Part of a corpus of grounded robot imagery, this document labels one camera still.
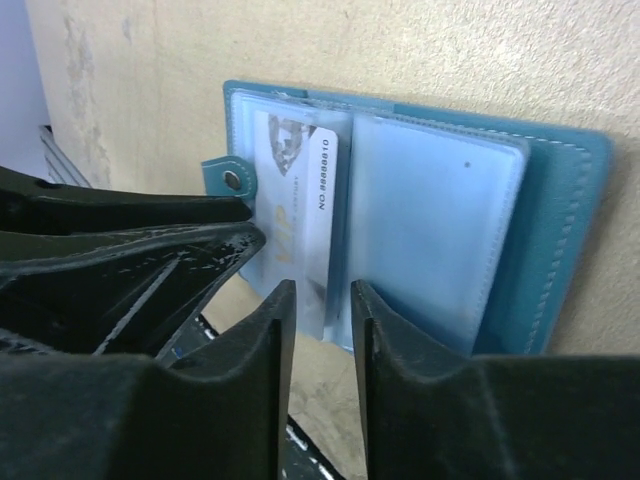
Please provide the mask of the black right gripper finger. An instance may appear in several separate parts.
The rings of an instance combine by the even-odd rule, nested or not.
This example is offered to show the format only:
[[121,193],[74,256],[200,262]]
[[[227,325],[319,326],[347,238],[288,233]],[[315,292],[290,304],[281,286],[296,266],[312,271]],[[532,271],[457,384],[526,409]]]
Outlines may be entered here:
[[1,235],[1,337],[44,353],[163,354],[265,243],[250,222]]
[[635,355],[451,351],[351,286],[366,470],[372,479],[635,479]]
[[141,355],[5,355],[5,479],[277,479],[296,323],[282,281],[169,367]]
[[250,218],[250,208],[236,197],[91,189],[1,169],[1,229],[5,232],[71,235]]

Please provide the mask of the blue leather card holder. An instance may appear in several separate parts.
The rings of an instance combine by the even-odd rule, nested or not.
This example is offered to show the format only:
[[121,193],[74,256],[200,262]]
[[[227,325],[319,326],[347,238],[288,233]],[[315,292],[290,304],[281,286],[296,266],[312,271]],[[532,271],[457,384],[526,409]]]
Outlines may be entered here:
[[254,115],[306,118],[339,139],[323,338],[353,347],[350,286],[453,350],[542,353],[613,161],[604,133],[371,97],[229,80],[227,153],[210,195],[255,222]]

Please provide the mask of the printed card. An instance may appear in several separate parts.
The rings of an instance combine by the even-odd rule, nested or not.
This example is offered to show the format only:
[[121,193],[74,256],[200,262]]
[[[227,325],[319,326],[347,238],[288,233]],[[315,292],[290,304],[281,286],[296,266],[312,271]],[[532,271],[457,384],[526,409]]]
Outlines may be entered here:
[[250,284],[262,295],[296,283],[298,329],[323,338],[339,139],[301,116],[254,115],[255,223],[266,245]]

